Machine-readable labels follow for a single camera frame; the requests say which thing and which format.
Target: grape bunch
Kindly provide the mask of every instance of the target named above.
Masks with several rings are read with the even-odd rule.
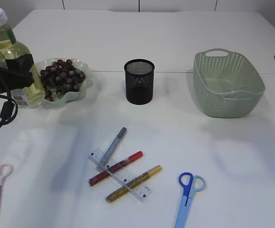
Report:
[[[53,101],[52,90],[56,90],[56,95],[60,99],[69,91],[78,92],[81,83],[85,80],[83,71],[74,68],[73,61],[66,62],[59,59],[52,62],[52,65],[40,71],[40,80],[46,91],[45,99]]]

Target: pen holder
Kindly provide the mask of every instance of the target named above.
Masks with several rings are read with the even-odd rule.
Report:
[[[154,64],[145,59],[134,59],[124,65],[127,100],[144,105],[153,98]]]

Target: gold glitter pen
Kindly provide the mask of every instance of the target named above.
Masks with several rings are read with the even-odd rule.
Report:
[[[150,169],[149,171],[143,173],[142,175],[140,175],[139,177],[133,179],[132,181],[130,181],[129,183],[127,183],[127,186],[130,189],[134,189],[135,187],[137,187],[138,185],[144,183],[146,180],[148,180],[150,177],[154,176],[156,173],[158,173],[159,171],[161,171],[161,166],[157,165],[155,166],[153,169]],[[126,193],[128,193],[129,190],[126,187],[121,187],[118,190],[112,192],[110,195],[108,195],[105,198],[105,201],[107,203],[112,203],[113,201],[117,200],[118,198],[120,198],[121,196],[125,195]]]

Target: ruler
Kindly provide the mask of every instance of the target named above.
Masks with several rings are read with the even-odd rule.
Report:
[[[117,162],[114,161],[112,158],[110,158],[108,160],[108,162],[103,166],[103,165],[99,164],[99,162],[101,161],[103,156],[104,156],[104,152],[97,148],[94,151],[92,151],[92,153],[88,156],[88,159],[90,161],[92,161],[95,165],[100,166],[100,168],[102,168],[103,170],[108,172],[110,174],[110,176],[117,183],[119,183],[121,186],[124,186],[125,188],[127,188],[130,191],[130,193],[135,198],[137,198],[141,203],[144,202],[148,198],[148,196],[152,193],[152,189],[150,189],[149,187],[147,187],[144,184],[141,184],[134,189],[131,189],[130,187],[128,187],[128,185],[126,185],[126,183],[129,183],[136,177],[133,174],[131,174],[126,168],[122,168],[121,170],[119,170],[115,173],[111,173],[108,170],[108,168],[117,164]]]

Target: bottle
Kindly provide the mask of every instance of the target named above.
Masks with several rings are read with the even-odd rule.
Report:
[[[14,59],[30,54],[29,49],[18,42],[8,23],[8,17],[0,8],[0,67],[7,68],[6,59]],[[45,91],[37,73],[35,64],[31,68],[34,83],[30,87],[11,91],[13,99],[19,108],[36,108],[45,97]]]

